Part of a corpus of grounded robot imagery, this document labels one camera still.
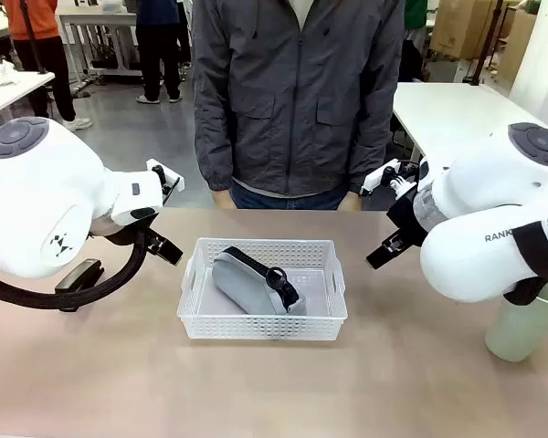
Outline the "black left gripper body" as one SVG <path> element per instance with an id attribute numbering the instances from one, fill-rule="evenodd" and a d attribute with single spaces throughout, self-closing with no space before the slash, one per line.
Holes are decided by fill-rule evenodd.
<path id="1" fill-rule="evenodd" d="M 150 254 L 160 254 L 163 250 L 165 238 L 156 233 L 150 227 L 147 227 L 144 230 L 144 233 L 146 237 L 147 251 Z"/>

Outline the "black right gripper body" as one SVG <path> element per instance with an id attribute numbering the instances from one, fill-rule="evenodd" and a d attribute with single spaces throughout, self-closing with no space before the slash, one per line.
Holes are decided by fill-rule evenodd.
<path id="1" fill-rule="evenodd" d="M 417 188 L 410 188 L 387 211 L 387 217 L 396 226 L 396 231 L 388 237 L 391 246 L 421 246 L 427 237 L 427 230 L 414 212 L 416 195 Z"/>

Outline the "person's left hand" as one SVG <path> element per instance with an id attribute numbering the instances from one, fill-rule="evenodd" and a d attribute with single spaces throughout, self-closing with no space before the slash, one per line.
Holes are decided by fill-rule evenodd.
<path id="1" fill-rule="evenodd" d="M 337 210 L 340 212 L 361 212 L 362 198 L 356 193 L 348 192 L 343 197 Z"/>

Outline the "person's right hand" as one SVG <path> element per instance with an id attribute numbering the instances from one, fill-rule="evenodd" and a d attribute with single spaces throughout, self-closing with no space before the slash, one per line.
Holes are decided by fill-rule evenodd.
<path id="1" fill-rule="evenodd" d="M 211 192 L 216 208 L 221 210 L 235 210 L 237 206 L 231 197 L 229 190 Z"/>

